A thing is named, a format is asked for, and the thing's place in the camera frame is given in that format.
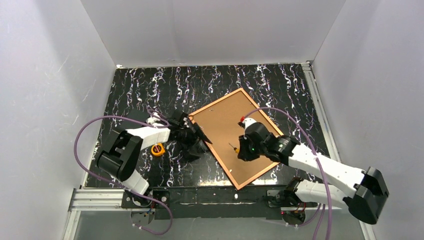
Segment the red wooden picture frame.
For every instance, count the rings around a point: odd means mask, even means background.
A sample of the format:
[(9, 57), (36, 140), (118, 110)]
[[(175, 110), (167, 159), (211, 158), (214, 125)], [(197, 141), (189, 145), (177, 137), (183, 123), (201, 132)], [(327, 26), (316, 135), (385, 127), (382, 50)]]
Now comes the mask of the red wooden picture frame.
[(237, 190), (278, 165), (264, 156), (243, 161), (238, 159), (234, 150), (239, 148), (239, 136), (244, 134), (244, 129), (238, 123), (247, 113), (251, 113), (251, 117), (263, 123), (276, 136), (283, 134), (263, 110), (256, 111), (258, 107), (252, 97), (239, 88), (190, 114), (192, 121), (202, 128), (211, 141), (207, 146)]

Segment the yellow handled screwdriver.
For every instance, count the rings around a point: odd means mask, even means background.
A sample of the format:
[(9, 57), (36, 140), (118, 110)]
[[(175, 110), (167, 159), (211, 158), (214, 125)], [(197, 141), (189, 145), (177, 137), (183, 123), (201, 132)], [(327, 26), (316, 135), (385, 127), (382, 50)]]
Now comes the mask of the yellow handled screwdriver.
[(235, 145), (231, 144), (230, 142), (228, 144), (230, 145), (230, 147), (233, 149), (233, 151), (235, 153), (238, 154), (240, 152), (240, 149), (238, 147), (236, 147)]

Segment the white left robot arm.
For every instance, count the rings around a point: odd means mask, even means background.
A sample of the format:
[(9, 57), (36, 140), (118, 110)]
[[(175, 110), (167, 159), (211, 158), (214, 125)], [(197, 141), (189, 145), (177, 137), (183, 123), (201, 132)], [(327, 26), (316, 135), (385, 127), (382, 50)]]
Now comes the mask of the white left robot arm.
[(165, 127), (155, 123), (153, 127), (113, 130), (95, 156), (98, 168), (115, 178), (125, 188), (139, 195), (149, 189), (149, 183), (136, 170), (140, 152), (157, 144), (175, 141), (181, 144), (184, 158), (196, 160), (201, 156), (199, 142), (211, 144), (197, 123), (171, 124)]

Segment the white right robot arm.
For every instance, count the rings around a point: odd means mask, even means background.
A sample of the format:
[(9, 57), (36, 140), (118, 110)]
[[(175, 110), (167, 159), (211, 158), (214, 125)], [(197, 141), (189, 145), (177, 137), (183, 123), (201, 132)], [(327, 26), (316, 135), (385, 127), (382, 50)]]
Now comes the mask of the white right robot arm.
[(380, 170), (375, 167), (363, 170), (313, 153), (295, 138), (276, 136), (263, 123), (250, 117), (238, 125), (244, 129), (239, 136), (238, 159), (251, 162), (266, 157), (321, 177), (322, 183), (293, 179), (283, 190), (284, 199), (347, 209), (364, 223), (375, 225), (378, 222), (390, 195)]

